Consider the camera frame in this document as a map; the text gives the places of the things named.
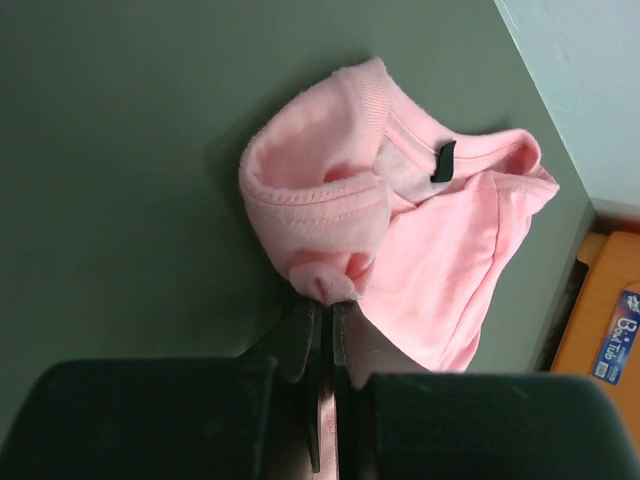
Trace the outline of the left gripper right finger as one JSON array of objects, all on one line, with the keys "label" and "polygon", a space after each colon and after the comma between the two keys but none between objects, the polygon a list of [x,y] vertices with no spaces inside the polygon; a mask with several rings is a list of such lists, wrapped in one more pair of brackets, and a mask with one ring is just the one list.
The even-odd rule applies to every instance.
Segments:
[{"label": "left gripper right finger", "polygon": [[353,302],[331,310],[342,479],[635,479],[639,456],[593,381],[429,371]]}]

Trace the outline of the light pink t shirt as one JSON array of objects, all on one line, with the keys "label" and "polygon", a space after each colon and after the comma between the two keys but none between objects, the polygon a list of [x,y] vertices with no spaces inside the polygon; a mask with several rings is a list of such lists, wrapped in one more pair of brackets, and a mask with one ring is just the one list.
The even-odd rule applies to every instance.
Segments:
[{"label": "light pink t shirt", "polygon": [[275,269],[300,294],[356,301],[431,371],[464,371],[499,276],[558,192],[522,129],[441,125],[379,58],[300,93],[249,142],[239,187]]}]

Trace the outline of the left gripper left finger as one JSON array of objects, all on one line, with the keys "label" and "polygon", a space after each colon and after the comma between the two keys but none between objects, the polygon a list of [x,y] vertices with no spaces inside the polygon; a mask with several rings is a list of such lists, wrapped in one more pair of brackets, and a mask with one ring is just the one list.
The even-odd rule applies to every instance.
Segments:
[{"label": "left gripper left finger", "polygon": [[323,309],[237,357],[60,362],[1,448],[5,479],[309,479],[320,468]]}]

